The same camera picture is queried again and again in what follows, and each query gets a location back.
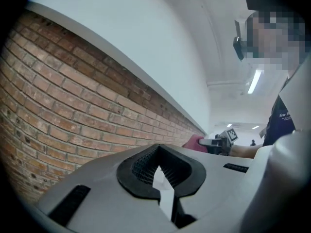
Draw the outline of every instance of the ceiling light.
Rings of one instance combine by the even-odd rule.
[[[252,94],[258,83],[262,70],[256,70],[251,86],[249,87],[248,94]]]

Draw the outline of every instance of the white wall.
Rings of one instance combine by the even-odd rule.
[[[214,131],[208,137],[214,138],[216,134],[220,134],[224,130],[225,130],[225,128],[223,130],[220,130],[220,131]],[[264,139],[263,138],[261,139],[258,133],[253,133],[253,132],[248,132],[248,131],[240,131],[238,129],[234,129],[234,130],[238,136],[238,139],[234,142],[235,145],[249,146],[252,143],[253,139],[255,140],[255,143],[257,145],[263,143]]]
[[[115,58],[208,132],[209,93],[195,45],[164,0],[30,0],[29,9]]]

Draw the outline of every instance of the distant person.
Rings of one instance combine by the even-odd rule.
[[[250,146],[256,146],[255,140],[252,140],[252,143]]]

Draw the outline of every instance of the person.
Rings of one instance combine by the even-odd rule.
[[[244,42],[246,59],[268,68],[288,70],[284,86],[304,62],[310,52],[310,32],[303,19],[295,13],[254,12],[246,20],[247,37]],[[295,130],[291,115],[280,96],[277,97],[266,127],[263,144],[255,146],[233,145],[229,155],[254,158],[262,146],[273,145],[280,137]]]

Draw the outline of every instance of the white ceiling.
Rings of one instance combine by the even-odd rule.
[[[165,1],[177,12],[188,29],[205,67],[214,111],[211,115],[211,127],[221,123],[224,114],[226,122],[252,124],[261,121],[265,125],[273,102],[286,79],[286,72],[265,70],[254,93],[247,94],[255,69],[244,66],[232,46],[236,36],[234,20],[247,10],[246,1]],[[241,110],[248,114],[247,120],[243,121]]]

